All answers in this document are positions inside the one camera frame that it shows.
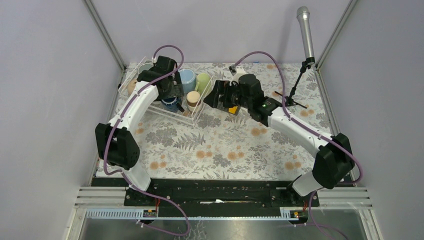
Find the dark blue mug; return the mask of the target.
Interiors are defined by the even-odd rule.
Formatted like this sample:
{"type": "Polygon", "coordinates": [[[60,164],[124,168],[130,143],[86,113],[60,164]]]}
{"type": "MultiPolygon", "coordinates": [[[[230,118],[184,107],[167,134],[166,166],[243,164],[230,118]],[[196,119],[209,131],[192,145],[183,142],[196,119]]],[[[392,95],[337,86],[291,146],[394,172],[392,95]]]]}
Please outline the dark blue mug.
{"type": "Polygon", "coordinates": [[[177,112],[181,112],[183,113],[185,110],[182,106],[182,100],[180,97],[171,97],[171,98],[166,98],[166,99],[162,99],[160,101],[164,107],[165,110],[172,112],[172,113],[177,113],[177,112]]]}

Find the cream brown steel tumbler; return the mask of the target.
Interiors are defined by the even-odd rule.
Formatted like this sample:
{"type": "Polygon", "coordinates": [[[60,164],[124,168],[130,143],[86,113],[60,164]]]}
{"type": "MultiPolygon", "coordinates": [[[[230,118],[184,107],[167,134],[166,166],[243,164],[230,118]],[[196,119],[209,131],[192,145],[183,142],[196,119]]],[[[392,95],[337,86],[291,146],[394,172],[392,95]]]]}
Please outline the cream brown steel tumbler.
{"type": "Polygon", "coordinates": [[[190,91],[186,95],[186,102],[188,110],[192,113],[198,111],[201,108],[201,95],[197,91],[190,91]]]}

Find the light green mug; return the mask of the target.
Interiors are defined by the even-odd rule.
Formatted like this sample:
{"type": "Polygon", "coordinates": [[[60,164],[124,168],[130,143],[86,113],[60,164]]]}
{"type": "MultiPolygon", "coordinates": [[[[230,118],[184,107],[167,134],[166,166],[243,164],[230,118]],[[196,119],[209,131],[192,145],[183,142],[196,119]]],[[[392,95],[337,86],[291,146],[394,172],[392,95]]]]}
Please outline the light green mug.
{"type": "Polygon", "coordinates": [[[211,88],[211,76],[208,73],[200,73],[196,76],[196,85],[195,91],[200,94],[200,96],[206,95],[211,88]]]}

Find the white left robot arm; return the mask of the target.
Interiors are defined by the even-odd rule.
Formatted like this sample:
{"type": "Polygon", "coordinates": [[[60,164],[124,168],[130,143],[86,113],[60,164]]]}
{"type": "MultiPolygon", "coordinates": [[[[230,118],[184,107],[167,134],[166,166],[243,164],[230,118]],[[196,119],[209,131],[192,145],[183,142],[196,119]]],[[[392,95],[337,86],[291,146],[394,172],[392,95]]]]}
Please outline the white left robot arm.
{"type": "Polygon", "coordinates": [[[129,187],[137,191],[135,197],[144,206],[154,202],[155,192],[149,188],[151,177],[139,163],[141,151],[135,140],[136,130],[153,102],[182,96],[181,66],[169,57],[155,58],[149,69],[138,74],[118,113],[95,128],[98,156],[103,160],[105,174],[113,174],[107,166],[115,167],[115,173],[121,174],[129,187]]]}

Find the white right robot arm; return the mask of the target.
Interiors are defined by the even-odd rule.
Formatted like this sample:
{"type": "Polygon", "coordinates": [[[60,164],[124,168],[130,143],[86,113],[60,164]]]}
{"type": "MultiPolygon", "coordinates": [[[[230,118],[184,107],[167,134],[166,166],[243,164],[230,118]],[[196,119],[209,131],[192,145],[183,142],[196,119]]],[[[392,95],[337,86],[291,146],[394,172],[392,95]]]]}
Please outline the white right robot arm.
{"type": "Polygon", "coordinates": [[[355,166],[345,135],[321,132],[291,115],[281,102],[265,96],[253,74],[238,81],[217,80],[203,102],[215,109],[246,108],[253,120],[287,135],[315,158],[312,170],[296,178],[286,193],[293,206],[301,205],[313,191],[333,189],[355,166]]]}

